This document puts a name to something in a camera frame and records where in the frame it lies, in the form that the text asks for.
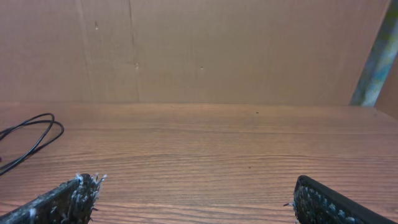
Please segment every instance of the black cable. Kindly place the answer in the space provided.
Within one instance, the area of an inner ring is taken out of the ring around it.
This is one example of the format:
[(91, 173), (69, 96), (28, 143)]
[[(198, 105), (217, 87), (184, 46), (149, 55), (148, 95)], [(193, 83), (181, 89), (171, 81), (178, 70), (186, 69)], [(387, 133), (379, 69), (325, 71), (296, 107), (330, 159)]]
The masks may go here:
[[(37, 119), (37, 118), (40, 118), (40, 117), (43, 117), (43, 116), (51, 116), (51, 120), (32, 121), (34, 119)], [(29, 125), (32, 125), (32, 124), (40, 124), (40, 123), (50, 123), (50, 124), (49, 124), (48, 128), (44, 131), (44, 133), (41, 135), (39, 140), (37, 140), (37, 142), (34, 144), (34, 146), (32, 146), (31, 149), (29, 149), (29, 151), (27, 151), (27, 153), (25, 153), (20, 158), (15, 159), (14, 161), (9, 162), (6, 165), (0, 167), (0, 176), (5, 174), (6, 172), (10, 171), (11, 169), (15, 168), (21, 162), (24, 162), (26, 159), (28, 159), (31, 155), (35, 154), (36, 152), (39, 152), (46, 145), (50, 144), (51, 142), (53, 142), (54, 140), (59, 138), (63, 134), (63, 131), (65, 129), (63, 128), (63, 125), (61, 123), (59, 123), (58, 121), (55, 120), (55, 116), (52, 113), (44, 113), (44, 114), (40, 114), (40, 115), (34, 116), (33, 118), (28, 119), (28, 120), (22, 122), (21, 124), (18, 124), (18, 125), (15, 125), (15, 126), (11, 127), (11, 128), (7, 128), (7, 129), (5, 129), (3, 131), (0, 131), (0, 141), (1, 141), (8, 134), (10, 134), (11, 132), (13, 132), (13, 131), (15, 131), (15, 130), (17, 130), (19, 128), (22, 128), (22, 127), (25, 127), (25, 126), (29, 126)], [(57, 124), (58, 126), (61, 127), (60, 133), (57, 136), (55, 136), (53, 139), (51, 139), (51, 140), (47, 141), (46, 143), (44, 143), (43, 145), (38, 146), (41, 143), (41, 141), (43, 140), (43, 138), (50, 131), (50, 129), (51, 129), (53, 124)]]

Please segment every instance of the wooden surface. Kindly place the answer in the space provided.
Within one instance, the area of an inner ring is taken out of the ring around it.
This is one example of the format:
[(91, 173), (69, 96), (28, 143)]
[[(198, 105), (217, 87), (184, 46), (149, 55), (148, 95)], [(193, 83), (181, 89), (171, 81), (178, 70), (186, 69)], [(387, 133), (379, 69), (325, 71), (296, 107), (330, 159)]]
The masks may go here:
[(0, 101), (347, 105), (390, 0), (2, 0)]
[[(306, 174), (398, 222), (398, 122), (374, 108), (8, 103), (0, 128), (48, 111), (65, 134), (0, 177), (1, 214), (78, 171), (108, 175), (96, 223), (294, 223)], [(4, 162), (43, 130), (3, 139)]]
[(392, 64), (390, 74), (383, 84), (375, 107), (398, 119), (398, 57)]

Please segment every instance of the brown cardboard panel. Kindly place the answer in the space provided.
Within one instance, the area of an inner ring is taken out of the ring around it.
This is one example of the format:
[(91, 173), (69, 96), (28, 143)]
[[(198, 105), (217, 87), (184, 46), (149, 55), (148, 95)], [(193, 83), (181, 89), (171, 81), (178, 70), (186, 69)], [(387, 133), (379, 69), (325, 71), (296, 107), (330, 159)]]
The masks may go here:
[(388, 4), (131, 0), (140, 99), (347, 105)]
[(92, 60), (90, 65), (95, 101), (139, 101), (135, 65), (107, 60)]
[(71, 0), (0, 2), (0, 101), (90, 101)]
[(387, 80), (376, 101), (376, 108), (398, 119), (398, 58), (392, 65)]
[(95, 101), (138, 101), (129, 0), (79, 0)]

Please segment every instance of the tabletop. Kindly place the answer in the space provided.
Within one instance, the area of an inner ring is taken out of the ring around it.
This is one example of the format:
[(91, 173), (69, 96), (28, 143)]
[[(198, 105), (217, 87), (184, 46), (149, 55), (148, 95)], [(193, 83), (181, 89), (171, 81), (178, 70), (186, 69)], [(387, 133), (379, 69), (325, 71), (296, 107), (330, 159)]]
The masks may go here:
[[(0, 177), (0, 215), (99, 172), (95, 223), (294, 223), (308, 175), (398, 222), (398, 122), (374, 108), (0, 103), (0, 129), (45, 112), (65, 133)], [(4, 138), (3, 163), (44, 129)]]

